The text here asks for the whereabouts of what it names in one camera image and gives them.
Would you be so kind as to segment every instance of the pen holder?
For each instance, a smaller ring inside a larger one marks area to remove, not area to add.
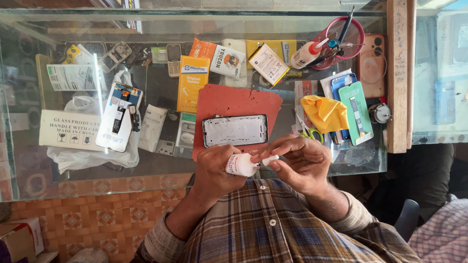
[[[322,32],[320,32],[316,37],[314,37],[311,41],[313,42],[320,42],[323,39],[327,38],[329,35],[337,32],[337,37],[340,36],[341,31],[343,30],[343,26],[346,23],[347,16],[340,16],[333,20],[327,28],[325,28]],[[351,19],[350,26],[346,35],[344,36],[343,43],[353,43],[353,44],[364,44],[364,30],[362,29],[361,24],[354,18]],[[331,48],[328,47],[327,44],[323,45],[322,51],[320,52],[319,57],[324,57],[328,54]],[[362,46],[352,46],[343,48],[344,55],[343,56],[334,56],[331,58],[327,58],[325,61],[313,65],[312,68],[314,69],[326,69],[329,68],[331,65],[334,65],[342,60],[352,58],[359,54],[361,51]]]

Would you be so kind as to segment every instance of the green scissors handle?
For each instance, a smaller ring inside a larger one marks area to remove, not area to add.
[[[323,135],[322,135],[317,129],[309,128],[308,131],[309,131],[310,136],[307,135],[307,133],[304,132],[304,131],[301,132],[300,135],[301,135],[302,137],[309,138],[309,139],[312,139],[312,140],[315,139],[315,140],[320,141],[320,143],[323,143]]]

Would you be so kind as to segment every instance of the orange phone case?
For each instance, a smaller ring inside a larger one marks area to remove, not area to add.
[[[357,79],[362,84],[365,98],[380,98],[387,94],[387,35],[365,34],[358,54]]]

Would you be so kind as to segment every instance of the white glue bottle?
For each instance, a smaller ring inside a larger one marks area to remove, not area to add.
[[[303,45],[291,58],[291,65],[300,69],[307,66],[310,62],[316,60],[320,51],[322,51],[322,45],[328,41],[328,38],[325,38],[322,42],[307,42]]]
[[[233,154],[229,157],[226,164],[226,172],[232,175],[242,175],[251,177],[257,171],[259,163],[253,163],[250,161],[252,157],[249,153]],[[278,155],[273,155],[262,160],[262,164],[267,166],[270,161],[279,159]]]

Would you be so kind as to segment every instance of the yellow cloth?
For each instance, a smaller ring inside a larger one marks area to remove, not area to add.
[[[304,96],[300,103],[310,121],[321,133],[350,128],[346,106],[343,103],[315,95]]]

